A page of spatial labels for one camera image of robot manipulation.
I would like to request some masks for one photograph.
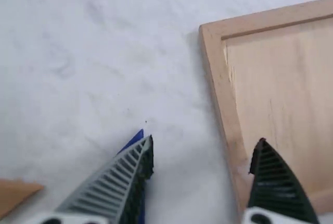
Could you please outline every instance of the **raised wooden border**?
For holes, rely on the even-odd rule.
[[[251,180],[246,181],[241,176],[249,169],[248,157],[244,148],[232,87],[229,77],[225,75],[228,73],[228,67],[223,52],[224,40],[331,17],[333,17],[333,0],[317,0],[206,23],[199,28],[204,65],[211,86],[220,132],[227,146],[227,159],[239,213],[242,213],[246,207],[244,202],[247,200],[245,197],[248,197],[246,192],[250,192]],[[316,196],[311,201],[315,210],[319,214],[323,213],[327,211],[328,205],[333,205],[333,190]]]

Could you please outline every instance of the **mounting hole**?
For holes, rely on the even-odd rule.
[[[61,224],[61,220],[58,218],[52,218],[45,220],[42,224]]]
[[[272,224],[271,220],[262,214],[254,214],[251,216],[251,221],[256,224]]]

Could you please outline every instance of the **wood piece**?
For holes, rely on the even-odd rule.
[[[333,211],[329,17],[333,0],[320,0],[244,16],[236,28],[237,18],[200,27],[240,213],[252,185],[252,151],[261,137],[296,174],[316,212]]]
[[[0,219],[42,188],[37,183],[0,179]]]
[[[333,17],[333,0],[316,0],[201,25],[220,39],[258,33]]]

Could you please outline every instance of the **white surface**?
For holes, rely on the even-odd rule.
[[[53,210],[144,128],[147,223],[236,222],[198,27],[305,1],[0,0],[0,177],[46,185],[6,221]]]

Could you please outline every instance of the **light wood surface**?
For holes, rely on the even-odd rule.
[[[278,9],[278,15],[284,15],[283,10]],[[331,13],[323,8],[317,15],[320,11],[331,15],[333,7]],[[264,14],[262,26],[267,22]],[[299,24],[297,16],[293,19],[292,26],[236,38],[224,38],[227,27],[219,27],[228,25],[226,21],[200,27],[240,212],[252,185],[252,151],[261,137],[296,174],[316,212],[333,211],[333,18]]]
[[[316,0],[203,24],[220,39],[333,17],[333,0]]]
[[[0,219],[42,188],[37,183],[0,179]]]

